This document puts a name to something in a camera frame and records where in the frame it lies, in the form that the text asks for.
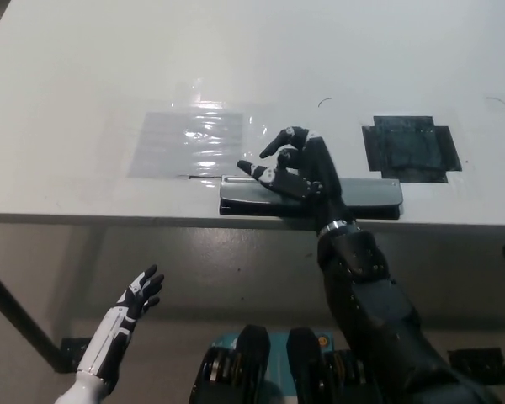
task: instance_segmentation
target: silver metal object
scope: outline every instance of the silver metal object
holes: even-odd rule
[[[348,223],[346,221],[332,221],[331,223],[327,223],[321,230],[320,233],[318,234],[318,238],[322,238],[325,236],[328,232],[340,229],[341,227],[346,227]]]
[[[383,178],[341,178],[343,199],[352,208],[394,208],[402,204],[402,189],[398,180]],[[250,177],[223,176],[221,179],[221,214],[256,215],[256,208],[295,210],[300,201],[286,198],[263,187]]]

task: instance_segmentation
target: black robotic arm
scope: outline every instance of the black robotic arm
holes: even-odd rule
[[[314,131],[290,127],[260,157],[284,146],[290,147],[279,152],[276,168],[246,161],[237,165],[265,188],[301,200],[310,209],[327,303],[349,347],[372,369],[383,394],[395,403],[500,402],[452,369],[423,336],[419,315],[391,277],[374,235],[358,226],[344,204],[325,141]]]

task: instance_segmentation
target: metal bracket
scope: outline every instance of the metal bracket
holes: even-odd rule
[[[400,217],[402,189],[397,179],[341,178],[344,203],[359,219]],[[221,179],[222,215],[271,215],[307,217],[304,206],[264,188],[250,177],[223,176]]]
[[[81,363],[82,356],[91,340],[91,338],[63,338],[61,340],[61,354],[72,362],[73,371]]]

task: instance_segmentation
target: transparent plastic film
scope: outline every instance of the transparent plastic film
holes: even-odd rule
[[[146,112],[130,164],[132,178],[220,177],[237,174],[251,139],[267,131],[265,109],[202,100],[199,82]]]

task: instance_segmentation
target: plastic sheet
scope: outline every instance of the plastic sheet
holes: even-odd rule
[[[234,173],[242,153],[243,115],[190,108],[146,115],[130,175],[141,178]]]

